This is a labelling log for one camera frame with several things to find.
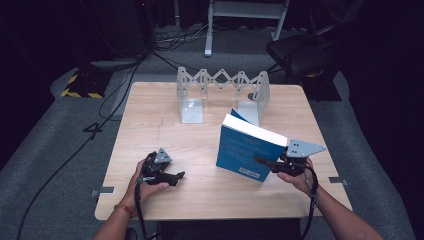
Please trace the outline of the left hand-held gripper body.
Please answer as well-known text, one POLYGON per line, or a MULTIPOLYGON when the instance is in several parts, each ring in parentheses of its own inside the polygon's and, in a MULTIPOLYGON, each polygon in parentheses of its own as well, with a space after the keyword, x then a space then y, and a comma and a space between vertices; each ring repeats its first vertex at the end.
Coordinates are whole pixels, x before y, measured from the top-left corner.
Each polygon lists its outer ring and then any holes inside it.
POLYGON ((171 161, 171 157, 163 148, 160 148, 158 151, 153 151, 148 154, 143 163, 141 176, 150 185, 166 182, 168 179, 172 179, 165 175, 165 170, 171 161))

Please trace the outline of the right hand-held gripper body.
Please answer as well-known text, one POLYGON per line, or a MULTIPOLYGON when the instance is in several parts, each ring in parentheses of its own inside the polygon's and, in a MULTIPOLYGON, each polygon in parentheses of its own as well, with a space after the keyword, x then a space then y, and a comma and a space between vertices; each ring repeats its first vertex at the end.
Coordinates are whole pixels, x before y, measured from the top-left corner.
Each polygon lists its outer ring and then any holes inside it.
POLYGON ((324 145, 291 139, 280 156, 281 162, 276 163, 274 172, 283 172, 293 177, 299 176, 306 169, 308 157, 325 150, 324 145))

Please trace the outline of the blue paperback book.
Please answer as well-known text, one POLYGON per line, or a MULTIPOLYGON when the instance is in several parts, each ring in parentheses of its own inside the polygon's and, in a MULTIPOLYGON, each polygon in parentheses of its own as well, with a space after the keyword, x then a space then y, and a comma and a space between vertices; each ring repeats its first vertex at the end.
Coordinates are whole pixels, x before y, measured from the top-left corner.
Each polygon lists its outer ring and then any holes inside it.
POLYGON ((256 159, 276 162, 286 146, 285 136, 250 123, 232 109, 221 125, 216 165, 264 182, 270 169, 256 159))

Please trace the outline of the white expandable metal book rack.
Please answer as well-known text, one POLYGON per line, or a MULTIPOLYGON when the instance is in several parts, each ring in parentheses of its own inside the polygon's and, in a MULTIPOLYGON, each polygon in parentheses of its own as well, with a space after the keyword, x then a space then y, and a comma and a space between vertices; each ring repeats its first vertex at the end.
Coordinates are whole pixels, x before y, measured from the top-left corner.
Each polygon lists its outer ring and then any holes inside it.
POLYGON ((266 71, 250 79, 244 71, 231 76, 224 69, 215 74, 201 69, 191 75, 184 67, 179 67, 176 84, 183 124, 202 123, 208 101, 223 100, 230 103, 246 121, 259 126, 270 102, 266 71))

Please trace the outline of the person's right hand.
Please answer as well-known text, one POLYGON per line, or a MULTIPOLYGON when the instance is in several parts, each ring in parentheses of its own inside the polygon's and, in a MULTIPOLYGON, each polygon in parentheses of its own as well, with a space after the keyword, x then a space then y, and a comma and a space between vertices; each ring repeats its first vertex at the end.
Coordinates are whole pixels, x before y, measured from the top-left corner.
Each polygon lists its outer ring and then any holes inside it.
POLYGON ((292 184, 297 190, 305 193, 309 198, 312 197, 311 186, 315 184, 315 180, 310 170, 306 170, 302 175, 297 177, 283 172, 279 172, 277 176, 284 182, 292 184))

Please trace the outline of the person's left hand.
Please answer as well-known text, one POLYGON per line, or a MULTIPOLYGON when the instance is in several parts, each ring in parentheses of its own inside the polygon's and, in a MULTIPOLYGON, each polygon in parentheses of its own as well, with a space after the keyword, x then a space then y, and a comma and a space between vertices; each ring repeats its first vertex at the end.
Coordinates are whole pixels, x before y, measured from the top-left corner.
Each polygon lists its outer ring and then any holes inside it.
MULTIPOLYGON (((130 207, 130 208, 133 208, 133 209, 135 209, 134 195, 135 195, 136 180, 139 177, 143 163, 144 163, 143 160, 141 160, 140 162, 137 163, 136 170, 135 170, 134 174, 132 175, 132 177, 129 181, 127 190, 126 190, 122 200, 120 201, 120 204, 123 204, 123 205, 130 207)), ((155 193, 162 191, 162 190, 164 190, 168 187, 169 187, 169 184, 166 183, 166 182, 159 183, 159 184, 156 184, 156 185, 149 185, 148 183, 143 182, 140 185, 140 204, 145 203, 155 193)))

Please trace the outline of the black yellow striped stand base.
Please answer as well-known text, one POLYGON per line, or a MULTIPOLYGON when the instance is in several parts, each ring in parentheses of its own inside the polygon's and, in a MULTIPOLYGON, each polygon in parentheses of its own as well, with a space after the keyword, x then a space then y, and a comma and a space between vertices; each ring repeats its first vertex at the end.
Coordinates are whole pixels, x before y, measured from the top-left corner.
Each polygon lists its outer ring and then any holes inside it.
POLYGON ((113 73, 95 70, 90 73, 76 71, 69 79, 62 97, 95 98, 105 97, 113 73))

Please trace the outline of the black chair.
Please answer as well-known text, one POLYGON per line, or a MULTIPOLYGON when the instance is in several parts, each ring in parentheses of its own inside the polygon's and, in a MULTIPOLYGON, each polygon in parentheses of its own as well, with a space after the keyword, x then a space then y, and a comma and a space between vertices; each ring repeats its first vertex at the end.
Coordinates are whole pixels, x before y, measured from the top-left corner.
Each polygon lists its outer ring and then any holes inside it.
POLYGON ((267 73, 284 71, 285 82, 321 75, 336 63, 332 49, 340 38, 341 25, 333 24, 310 35, 297 34, 269 42, 266 52, 275 63, 267 73))

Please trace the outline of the white metal stand frame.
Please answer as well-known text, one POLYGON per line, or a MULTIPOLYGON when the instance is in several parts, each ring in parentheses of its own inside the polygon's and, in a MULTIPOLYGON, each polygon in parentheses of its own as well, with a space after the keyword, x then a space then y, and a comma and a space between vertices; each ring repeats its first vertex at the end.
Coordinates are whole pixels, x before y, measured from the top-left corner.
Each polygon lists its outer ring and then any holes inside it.
POLYGON ((209 0, 207 35, 204 48, 204 56, 212 56, 213 45, 213 21, 215 17, 238 17, 277 20, 277 27, 271 33, 273 40, 278 40, 287 15, 290 0, 282 3, 250 3, 230 2, 222 0, 209 0))

